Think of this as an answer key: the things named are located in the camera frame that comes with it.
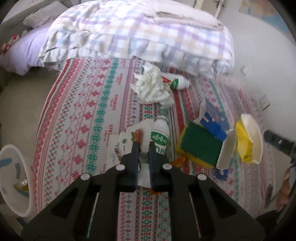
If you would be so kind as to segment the person's right hand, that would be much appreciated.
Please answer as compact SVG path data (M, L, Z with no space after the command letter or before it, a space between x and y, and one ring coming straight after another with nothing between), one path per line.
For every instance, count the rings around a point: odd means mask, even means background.
M290 201L290 192L292 188L290 186L289 180L290 180L290 168L288 168L285 171L284 180L278 192L278 197L276 200L277 212L280 212L284 208L284 206L287 205L288 202Z

